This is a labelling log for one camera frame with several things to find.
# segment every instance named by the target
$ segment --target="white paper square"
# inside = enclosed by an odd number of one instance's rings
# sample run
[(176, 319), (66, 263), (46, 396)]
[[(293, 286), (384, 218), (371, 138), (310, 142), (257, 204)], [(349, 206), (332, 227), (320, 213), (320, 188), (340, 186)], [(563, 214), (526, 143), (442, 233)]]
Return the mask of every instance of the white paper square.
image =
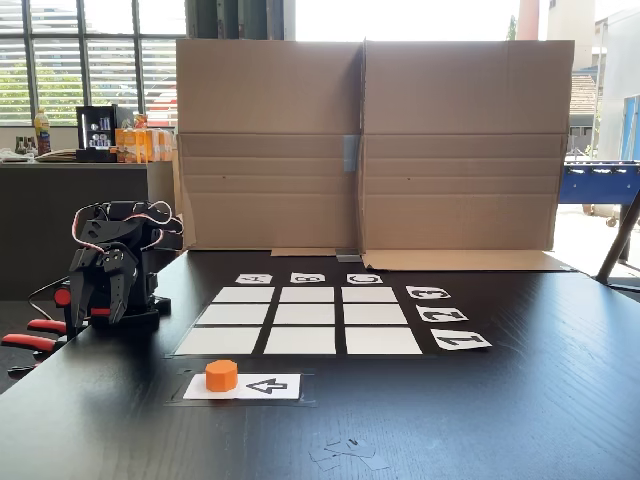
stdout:
[(438, 287), (409, 287), (407, 286), (407, 292), (411, 298), (417, 298), (420, 300), (435, 300), (438, 298), (451, 298), (451, 295), (446, 290)]
[(272, 327), (264, 353), (336, 353), (334, 327)]
[(346, 325), (406, 325), (407, 319), (397, 303), (376, 305), (373, 303), (345, 304), (344, 323)]
[(281, 303), (274, 324), (313, 325), (336, 323), (333, 303)]
[(490, 347), (481, 335), (475, 332), (463, 332), (459, 330), (431, 329), (433, 338), (438, 346), (444, 350), (469, 350), (471, 348)]
[(346, 303), (397, 303), (391, 287), (342, 287)]
[(249, 354), (259, 333), (260, 327), (192, 328), (176, 355)]
[(463, 320), (469, 320), (457, 308), (421, 307), (420, 305), (416, 305), (416, 308), (418, 309), (420, 320), (424, 322), (462, 322)]
[(269, 303), (274, 287), (224, 287), (214, 303)]
[(408, 327), (346, 327), (347, 353), (355, 355), (419, 355)]
[(333, 287), (283, 287), (281, 303), (333, 302)]
[(263, 273), (243, 273), (236, 279), (236, 283), (243, 283), (247, 285), (252, 284), (269, 284), (271, 283), (271, 275), (265, 275)]
[(292, 273), (291, 283), (319, 283), (324, 282), (324, 275), (321, 273)]
[(262, 325), (268, 303), (209, 305), (198, 319), (198, 325)]
[(370, 285), (373, 283), (382, 283), (380, 275), (371, 275), (368, 273), (349, 273), (347, 274), (347, 282), (354, 285)]

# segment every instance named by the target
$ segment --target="printed arrow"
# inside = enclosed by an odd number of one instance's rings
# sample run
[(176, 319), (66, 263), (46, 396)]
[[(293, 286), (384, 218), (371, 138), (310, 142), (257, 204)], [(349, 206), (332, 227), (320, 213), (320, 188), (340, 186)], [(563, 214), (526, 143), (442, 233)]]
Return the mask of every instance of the printed arrow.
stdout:
[(270, 378), (269, 380), (262, 380), (261, 382), (250, 383), (247, 385), (247, 388), (251, 388), (252, 390), (256, 390), (260, 393), (266, 393), (267, 395), (271, 395), (273, 390), (286, 390), (286, 383), (276, 383), (275, 378)]

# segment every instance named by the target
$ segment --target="juice bottle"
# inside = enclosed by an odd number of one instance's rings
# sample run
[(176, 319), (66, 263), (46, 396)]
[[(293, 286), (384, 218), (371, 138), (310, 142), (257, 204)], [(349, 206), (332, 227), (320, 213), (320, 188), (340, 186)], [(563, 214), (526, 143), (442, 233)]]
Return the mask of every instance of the juice bottle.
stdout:
[(38, 114), (33, 122), (36, 127), (38, 139), (38, 155), (44, 155), (51, 151), (51, 137), (49, 136), (49, 117), (44, 113), (44, 108), (38, 109)]

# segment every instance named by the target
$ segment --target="black tabletop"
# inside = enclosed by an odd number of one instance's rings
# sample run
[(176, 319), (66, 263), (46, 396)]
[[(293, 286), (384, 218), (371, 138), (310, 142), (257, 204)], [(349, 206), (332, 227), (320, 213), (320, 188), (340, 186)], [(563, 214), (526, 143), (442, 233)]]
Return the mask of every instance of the black tabletop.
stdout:
[[(160, 274), (173, 313), (154, 335), (89, 329), (0, 396), (0, 477), (640, 478), (640, 305), (576, 272), (382, 273), (410, 324), (405, 286), (437, 286), (469, 317), (442, 328), (493, 346), (439, 350), (412, 325), (427, 354), (232, 357), (241, 372), (308, 374), (311, 402), (176, 401), (210, 359), (171, 354), (220, 289), (240, 273), (278, 289), (292, 272), (342, 286), (365, 270), (267, 252), (177, 259)], [(390, 468), (342, 456), (322, 472), (308, 452), (332, 436), (366, 440)]]

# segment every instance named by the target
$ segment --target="cardboard partition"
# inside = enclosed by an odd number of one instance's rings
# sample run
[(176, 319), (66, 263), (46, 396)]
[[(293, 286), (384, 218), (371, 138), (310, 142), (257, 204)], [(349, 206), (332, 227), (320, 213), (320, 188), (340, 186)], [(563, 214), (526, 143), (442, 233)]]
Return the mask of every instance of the cardboard partition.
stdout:
[(369, 250), (362, 261), (376, 270), (573, 270), (539, 250)]
[(178, 40), (193, 249), (357, 247), (362, 45)]
[(552, 248), (572, 62), (573, 42), (367, 41), (362, 252)]
[(180, 140), (189, 248), (356, 246), (355, 151), (352, 160), (344, 157), (351, 139), (181, 134)]

